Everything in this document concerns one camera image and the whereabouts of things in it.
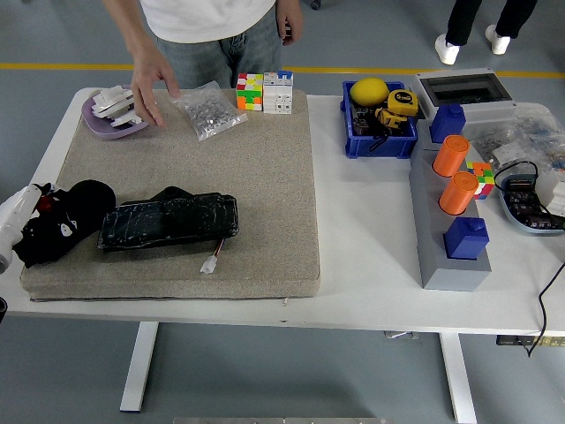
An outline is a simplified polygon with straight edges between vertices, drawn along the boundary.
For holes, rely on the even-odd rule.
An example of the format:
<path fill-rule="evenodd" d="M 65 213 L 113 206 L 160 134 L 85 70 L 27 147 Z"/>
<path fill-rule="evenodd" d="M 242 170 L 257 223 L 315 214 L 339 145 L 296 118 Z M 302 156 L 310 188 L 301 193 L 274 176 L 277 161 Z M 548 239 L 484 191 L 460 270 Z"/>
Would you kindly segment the person's right hand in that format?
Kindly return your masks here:
<path fill-rule="evenodd" d="M 165 126 L 154 95 L 154 84 L 163 81 L 173 98 L 180 96 L 177 78 L 167 59 L 156 47 L 143 48 L 133 55 L 132 94 L 138 117 L 150 125 Z"/>

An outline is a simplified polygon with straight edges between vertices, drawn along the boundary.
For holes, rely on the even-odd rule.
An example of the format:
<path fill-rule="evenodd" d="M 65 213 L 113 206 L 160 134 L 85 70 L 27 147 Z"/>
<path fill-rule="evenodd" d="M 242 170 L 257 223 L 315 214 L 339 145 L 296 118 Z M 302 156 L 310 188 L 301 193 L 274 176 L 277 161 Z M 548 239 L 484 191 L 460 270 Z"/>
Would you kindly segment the person's left hand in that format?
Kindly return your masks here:
<path fill-rule="evenodd" d="M 283 46 L 297 42 L 303 33 L 303 13 L 299 1 L 281 0 L 275 5 L 278 34 Z"/>

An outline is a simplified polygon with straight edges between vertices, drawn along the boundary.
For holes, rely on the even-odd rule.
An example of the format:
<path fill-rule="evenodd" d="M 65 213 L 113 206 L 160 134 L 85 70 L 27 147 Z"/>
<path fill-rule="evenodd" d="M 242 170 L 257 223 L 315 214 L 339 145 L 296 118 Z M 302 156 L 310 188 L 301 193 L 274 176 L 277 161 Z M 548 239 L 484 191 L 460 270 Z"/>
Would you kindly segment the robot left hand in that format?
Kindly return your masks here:
<path fill-rule="evenodd" d="M 1 254 L 30 263 L 55 261 L 83 234 L 70 194 L 51 183 L 28 185 L 1 205 Z"/>

